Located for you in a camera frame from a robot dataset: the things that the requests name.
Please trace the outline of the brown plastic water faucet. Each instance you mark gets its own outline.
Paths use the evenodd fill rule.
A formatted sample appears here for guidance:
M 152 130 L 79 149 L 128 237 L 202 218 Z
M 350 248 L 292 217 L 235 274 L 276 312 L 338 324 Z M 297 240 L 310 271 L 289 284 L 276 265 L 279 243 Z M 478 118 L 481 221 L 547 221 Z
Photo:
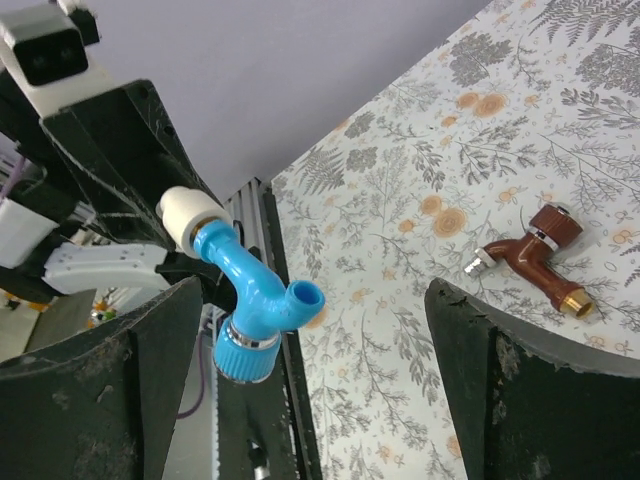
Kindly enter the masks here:
M 543 292 L 555 310 L 583 319 L 593 312 L 594 300 L 582 285 L 562 277 L 549 266 L 551 257 L 571 246 L 582 232 L 583 227 L 566 208 L 547 203 L 531 218 L 522 237 L 496 240 L 477 248 L 464 272 L 477 278 L 504 261 Z

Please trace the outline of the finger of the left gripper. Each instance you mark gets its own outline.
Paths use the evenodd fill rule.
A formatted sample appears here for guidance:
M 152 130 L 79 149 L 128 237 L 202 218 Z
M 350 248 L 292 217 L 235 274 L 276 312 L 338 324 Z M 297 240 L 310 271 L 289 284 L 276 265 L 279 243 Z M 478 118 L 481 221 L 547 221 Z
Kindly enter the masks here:
M 99 233 L 116 243 L 175 243 L 156 207 L 166 190 L 208 192 L 179 139 L 154 84 L 137 80 L 40 122 L 63 158 Z

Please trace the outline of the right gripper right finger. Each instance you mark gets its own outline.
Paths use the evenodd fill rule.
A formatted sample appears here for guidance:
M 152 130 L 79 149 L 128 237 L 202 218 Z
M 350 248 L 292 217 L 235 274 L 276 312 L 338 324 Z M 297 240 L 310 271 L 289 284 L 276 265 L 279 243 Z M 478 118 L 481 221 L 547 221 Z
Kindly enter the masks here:
M 470 479 L 636 479 L 639 362 L 434 279 L 429 330 Z

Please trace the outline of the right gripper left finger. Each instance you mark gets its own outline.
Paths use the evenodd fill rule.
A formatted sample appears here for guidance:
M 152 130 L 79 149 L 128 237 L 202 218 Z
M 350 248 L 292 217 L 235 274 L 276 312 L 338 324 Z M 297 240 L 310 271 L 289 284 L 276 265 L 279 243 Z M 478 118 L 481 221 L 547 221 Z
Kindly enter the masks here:
M 202 306 L 191 277 L 99 327 L 2 362 L 2 478 L 161 478 Z

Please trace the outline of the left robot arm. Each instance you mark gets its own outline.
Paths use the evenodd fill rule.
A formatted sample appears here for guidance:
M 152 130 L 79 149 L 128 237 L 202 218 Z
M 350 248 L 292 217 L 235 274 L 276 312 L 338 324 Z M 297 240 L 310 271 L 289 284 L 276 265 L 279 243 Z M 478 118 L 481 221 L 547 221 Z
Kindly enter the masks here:
M 138 80 L 41 119 L 1 77 L 1 130 L 34 170 L 2 206 L 1 284 L 44 302 L 90 289 L 143 297 L 190 276 L 211 301 L 221 273 L 166 231 L 173 187 L 204 192 L 153 84 Z

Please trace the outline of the blue plastic water faucet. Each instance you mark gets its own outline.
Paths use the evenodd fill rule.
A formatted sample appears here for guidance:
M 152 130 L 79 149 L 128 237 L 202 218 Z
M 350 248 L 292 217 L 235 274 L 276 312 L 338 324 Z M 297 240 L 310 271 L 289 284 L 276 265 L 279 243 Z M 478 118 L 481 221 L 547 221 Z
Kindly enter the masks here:
M 198 231 L 194 250 L 224 273 L 237 296 L 235 310 L 223 322 L 216 340 L 215 366 L 235 382 L 265 380 L 274 369 L 283 334 L 305 326 L 318 315 L 325 295 L 310 281 L 285 285 L 221 220 Z

